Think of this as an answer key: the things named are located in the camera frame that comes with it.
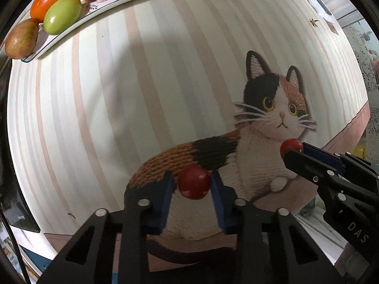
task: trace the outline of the white lettering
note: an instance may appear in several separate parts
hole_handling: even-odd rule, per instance
[[[351,222],[351,224],[349,225],[349,227],[347,229],[352,231],[353,229],[355,229],[355,226],[356,226],[356,224],[354,222]]]
[[[357,238],[359,238],[359,235],[361,234],[362,230],[360,229],[359,231],[357,231],[356,233],[354,233],[354,235],[357,235]]]
[[[366,242],[366,240],[368,239],[368,235],[364,235],[363,236],[363,239],[361,239],[361,242],[363,243],[363,242]]]

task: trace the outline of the cat's head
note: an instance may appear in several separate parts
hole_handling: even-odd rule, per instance
[[[271,72],[258,53],[249,51],[246,57],[248,82],[243,102],[235,105],[243,108],[236,114],[236,125],[259,131],[268,138],[286,140],[299,138],[314,122],[309,120],[306,100],[300,91],[300,72],[295,66],[287,75]]]

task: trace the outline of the calico cat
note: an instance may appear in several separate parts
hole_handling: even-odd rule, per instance
[[[225,135],[178,145],[146,161],[132,176],[129,186],[141,186],[161,178],[166,170],[175,179],[189,164],[218,170],[223,183],[238,197],[251,200],[267,191],[280,191],[296,174],[286,169],[280,145],[299,138],[305,129],[314,130],[301,92],[300,72],[291,66],[287,75],[270,71],[262,56],[249,51],[246,57],[243,102],[236,102],[236,130]],[[172,196],[162,237],[198,240],[220,231],[211,193],[202,200]]]

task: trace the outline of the yellow object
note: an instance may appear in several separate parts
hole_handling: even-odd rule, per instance
[[[352,154],[364,159],[366,157],[366,147],[364,145],[357,145]]]

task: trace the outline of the white tray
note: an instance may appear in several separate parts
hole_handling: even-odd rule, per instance
[[[54,44],[56,44],[59,40],[61,40],[71,31],[75,30],[78,26],[80,26],[84,22],[87,22],[88,20],[96,17],[97,15],[100,15],[101,13],[106,12],[109,9],[112,9],[116,6],[119,6],[129,1],[132,1],[132,0],[90,0],[90,2],[86,5],[86,7],[83,7],[80,19],[77,22],[75,22],[72,26],[70,26],[68,29],[60,33],[59,35],[46,34],[45,30],[43,29],[41,25],[38,31],[37,43],[33,49],[32,54],[26,58],[23,58],[22,61],[25,63],[29,63],[35,58],[39,58],[47,50],[49,50]]]

